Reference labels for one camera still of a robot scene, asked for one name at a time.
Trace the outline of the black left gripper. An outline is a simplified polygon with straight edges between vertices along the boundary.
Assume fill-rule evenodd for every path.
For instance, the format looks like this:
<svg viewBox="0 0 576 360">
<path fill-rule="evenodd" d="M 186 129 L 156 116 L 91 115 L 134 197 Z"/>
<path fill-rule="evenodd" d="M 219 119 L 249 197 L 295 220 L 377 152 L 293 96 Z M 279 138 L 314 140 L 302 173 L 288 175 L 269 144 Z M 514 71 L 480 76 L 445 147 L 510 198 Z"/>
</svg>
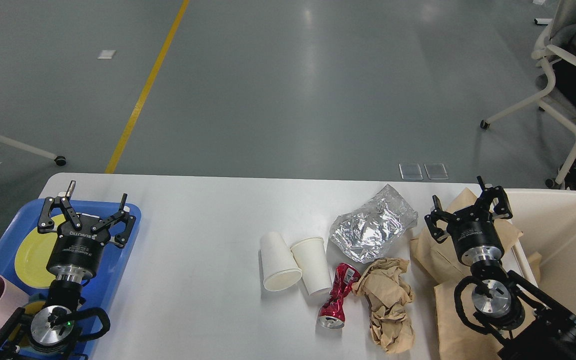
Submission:
<svg viewBox="0 0 576 360">
<path fill-rule="evenodd" d="M 39 234 L 56 233 L 57 226 L 52 220 L 51 212 L 58 208 L 67 222 L 75 230 L 82 229 L 82 221 L 70 203 L 76 182 L 71 181 L 65 194 L 57 197 L 45 198 L 39 219 L 37 230 Z M 51 251 L 46 265 L 46 270 L 55 276 L 57 280 L 82 281 L 96 277 L 102 259 L 104 245 L 113 244 L 119 249 L 125 248 L 134 229 L 137 217 L 125 209 L 126 198 L 124 193 L 119 203 L 119 209 L 107 218 L 100 219 L 90 227 L 93 238 L 70 234 L 57 237 L 55 246 Z M 122 223 L 124 230 L 116 235 L 110 234 L 110 229 Z"/>
</svg>

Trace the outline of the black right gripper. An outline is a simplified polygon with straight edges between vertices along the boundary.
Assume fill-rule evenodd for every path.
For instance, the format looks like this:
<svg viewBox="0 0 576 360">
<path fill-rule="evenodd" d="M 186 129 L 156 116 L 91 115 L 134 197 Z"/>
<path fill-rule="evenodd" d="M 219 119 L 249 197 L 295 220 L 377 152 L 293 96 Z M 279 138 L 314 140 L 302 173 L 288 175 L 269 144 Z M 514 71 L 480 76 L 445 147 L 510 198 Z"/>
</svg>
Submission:
<svg viewBox="0 0 576 360">
<path fill-rule="evenodd" d="M 436 243 L 442 244 L 451 237 L 457 260 L 468 267 L 482 260 L 502 260 L 504 246 L 494 227 L 495 220 L 510 220 L 513 211 L 509 197 L 502 186 L 492 186 L 477 177 L 481 194 L 470 210 L 469 221 L 461 221 L 455 213 L 443 210 L 438 196 L 432 196 L 433 209 L 424 216 L 430 235 Z M 448 226 L 446 230 L 438 227 L 438 221 Z"/>
</svg>

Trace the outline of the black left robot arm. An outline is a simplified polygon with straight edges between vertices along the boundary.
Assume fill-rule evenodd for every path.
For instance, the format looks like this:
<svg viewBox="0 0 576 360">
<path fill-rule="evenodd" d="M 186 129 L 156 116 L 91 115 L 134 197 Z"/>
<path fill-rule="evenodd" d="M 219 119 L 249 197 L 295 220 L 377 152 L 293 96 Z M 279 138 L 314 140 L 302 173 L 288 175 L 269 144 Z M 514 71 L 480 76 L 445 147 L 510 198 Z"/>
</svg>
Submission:
<svg viewBox="0 0 576 360">
<path fill-rule="evenodd" d="M 45 198 L 38 208 L 36 231 L 55 235 L 47 260 L 52 275 L 45 302 L 34 314 L 22 305 L 4 317 L 0 360 L 88 358 L 82 347 L 110 330 L 106 313 L 134 244 L 140 210 L 126 203 L 71 200 L 72 180 L 63 193 Z"/>
</svg>

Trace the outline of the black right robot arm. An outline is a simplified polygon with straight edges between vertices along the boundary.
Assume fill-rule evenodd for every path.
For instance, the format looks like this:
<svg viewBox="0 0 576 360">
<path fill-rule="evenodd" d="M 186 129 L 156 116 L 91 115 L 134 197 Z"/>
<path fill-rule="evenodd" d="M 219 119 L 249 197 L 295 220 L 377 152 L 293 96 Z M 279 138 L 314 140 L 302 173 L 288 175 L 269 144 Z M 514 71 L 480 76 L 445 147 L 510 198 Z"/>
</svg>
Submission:
<svg viewBox="0 0 576 360">
<path fill-rule="evenodd" d="M 460 264 L 470 269 L 455 287 L 455 311 L 461 322 L 502 345 L 503 360 L 576 360 L 576 314 L 516 271 L 503 267 L 505 249 L 497 219 L 513 217 L 502 186 L 477 177 L 481 194 L 472 205 L 444 210 L 433 195 L 425 215 L 438 244 L 452 240 Z"/>
</svg>

